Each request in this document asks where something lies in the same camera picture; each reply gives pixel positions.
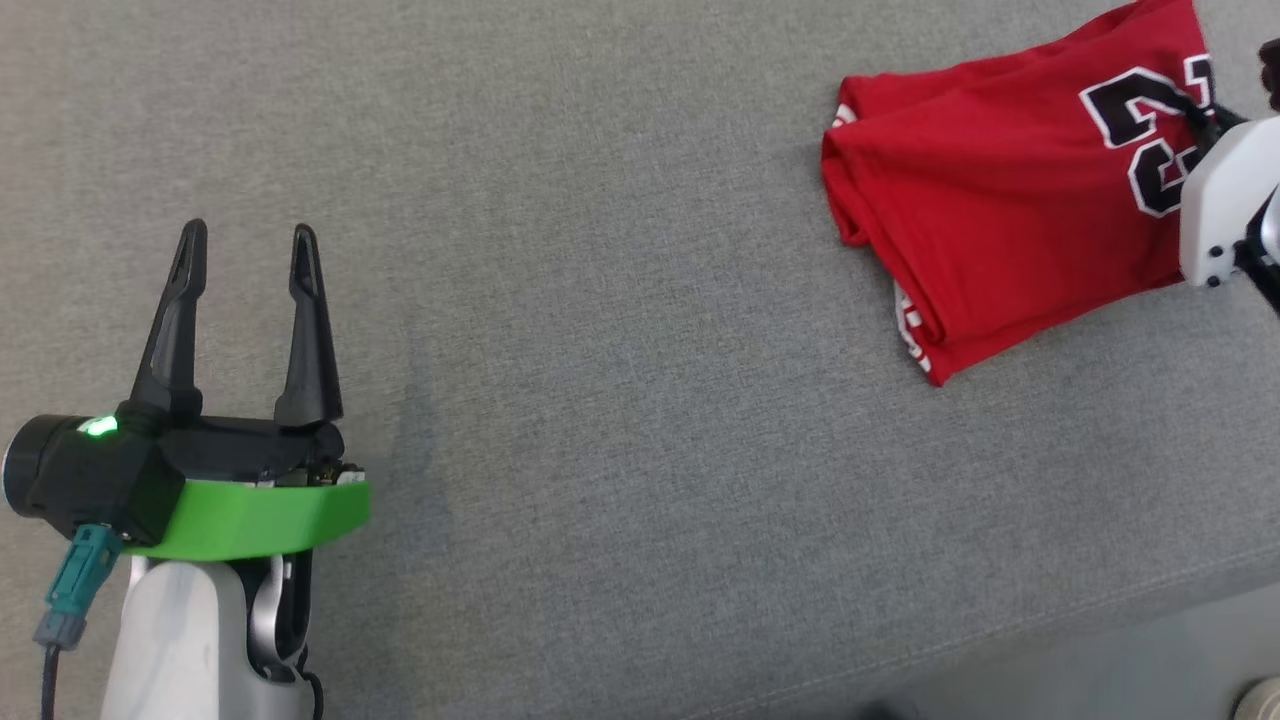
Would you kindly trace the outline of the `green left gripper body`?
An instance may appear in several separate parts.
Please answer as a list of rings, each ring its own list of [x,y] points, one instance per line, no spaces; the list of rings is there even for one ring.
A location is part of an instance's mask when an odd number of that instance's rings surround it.
[[[333,423],[280,427],[268,419],[180,421],[124,401],[119,430],[142,430],[184,478],[156,541],[123,534],[125,553],[178,561],[232,561],[300,553],[370,519],[371,486],[346,462]]]

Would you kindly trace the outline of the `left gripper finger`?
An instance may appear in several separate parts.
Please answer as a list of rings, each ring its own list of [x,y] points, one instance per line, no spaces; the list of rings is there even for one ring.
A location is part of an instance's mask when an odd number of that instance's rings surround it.
[[[291,355],[274,421],[289,428],[337,421],[344,406],[332,320],[317,237],[306,224],[293,233],[289,292],[294,300]]]
[[[198,300],[207,281],[209,231],[187,222],[157,304],[128,401],[175,420],[197,418],[204,396],[195,383]]]

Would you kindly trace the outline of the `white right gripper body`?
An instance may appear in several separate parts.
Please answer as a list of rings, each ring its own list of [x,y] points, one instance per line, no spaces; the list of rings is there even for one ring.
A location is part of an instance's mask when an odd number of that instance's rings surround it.
[[[1280,188],[1280,117],[1228,129],[1181,186],[1179,261],[1192,286],[1225,281],[1234,246]]]

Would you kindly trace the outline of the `red basketball jersey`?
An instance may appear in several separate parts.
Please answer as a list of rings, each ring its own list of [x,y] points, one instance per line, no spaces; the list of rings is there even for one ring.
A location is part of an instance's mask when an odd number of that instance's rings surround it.
[[[1181,188],[1215,78],[1193,0],[1133,0],[1053,42],[850,76],[820,142],[841,240],[893,282],[933,386],[1181,282]]]

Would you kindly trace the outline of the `grey fabric sofa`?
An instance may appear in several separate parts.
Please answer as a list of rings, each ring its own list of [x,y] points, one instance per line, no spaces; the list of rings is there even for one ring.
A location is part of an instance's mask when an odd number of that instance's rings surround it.
[[[210,229],[210,413],[316,232],[372,520],[325,720],[840,717],[1280,582],[1280,320],[1143,293],[932,388],[820,137],[845,77],[1123,0],[0,0],[0,451],[134,377]]]

